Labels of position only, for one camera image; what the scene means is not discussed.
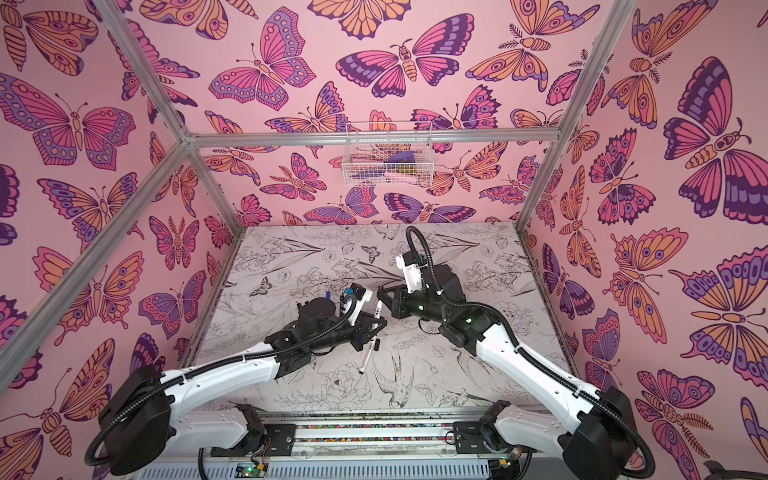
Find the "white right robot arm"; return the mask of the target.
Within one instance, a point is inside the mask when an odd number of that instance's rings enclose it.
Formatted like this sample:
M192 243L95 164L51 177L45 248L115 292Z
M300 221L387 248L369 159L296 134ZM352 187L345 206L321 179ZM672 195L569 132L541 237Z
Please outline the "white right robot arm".
M507 453L526 447L564 461L579 479L646 478L655 471L636 430L627 397L601 391L531 349L494 307L466 299L446 265L429 267L410 255L397 259L404 281L378 291L392 317L435 322L453 346L496 368L532 394L546 413L498 400L478 420L458 427L459 440Z

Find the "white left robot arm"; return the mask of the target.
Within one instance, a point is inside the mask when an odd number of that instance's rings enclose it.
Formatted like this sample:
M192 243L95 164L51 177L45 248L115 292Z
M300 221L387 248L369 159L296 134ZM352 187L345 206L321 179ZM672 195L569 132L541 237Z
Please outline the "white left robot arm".
M184 418L204 403L289 375L339 345L362 351L387 325L363 311L364 303L353 295L339 304L315 298L299 305L295 321L240 353L186 369L136 369L99 414L85 464L134 473L179 445Z

